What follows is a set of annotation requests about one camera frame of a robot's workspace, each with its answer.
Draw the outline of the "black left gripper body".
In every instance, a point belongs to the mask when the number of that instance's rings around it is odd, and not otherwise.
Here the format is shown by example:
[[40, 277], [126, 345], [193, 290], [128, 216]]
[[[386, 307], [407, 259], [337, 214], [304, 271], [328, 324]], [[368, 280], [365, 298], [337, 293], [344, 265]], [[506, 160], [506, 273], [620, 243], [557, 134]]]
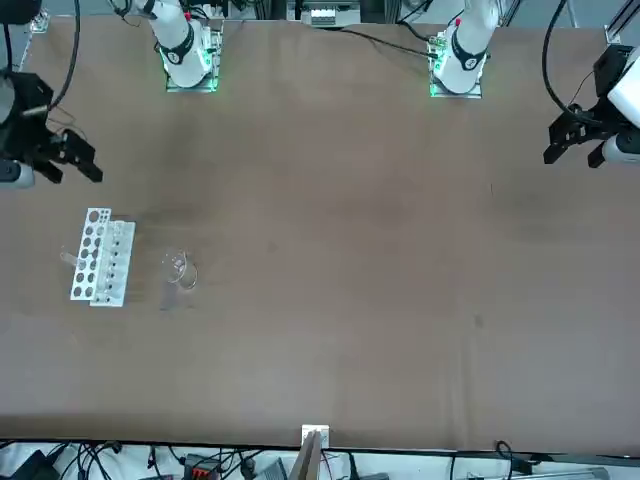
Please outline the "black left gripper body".
[[598, 126], [579, 123], [579, 143], [606, 140], [636, 127], [636, 48], [609, 45], [594, 63], [592, 76], [596, 104], [588, 110], [583, 110], [574, 101], [569, 104], [569, 109], [576, 115], [598, 123]]

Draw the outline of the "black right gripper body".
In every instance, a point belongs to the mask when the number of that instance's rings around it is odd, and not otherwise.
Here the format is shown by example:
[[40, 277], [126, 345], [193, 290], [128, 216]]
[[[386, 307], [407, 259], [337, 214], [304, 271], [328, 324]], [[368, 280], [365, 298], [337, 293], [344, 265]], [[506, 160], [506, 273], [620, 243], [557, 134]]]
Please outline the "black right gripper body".
[[1, 159], [64, 164], [61, 138], [47, 127], [53, 90], [37, 74], [1, 73]]

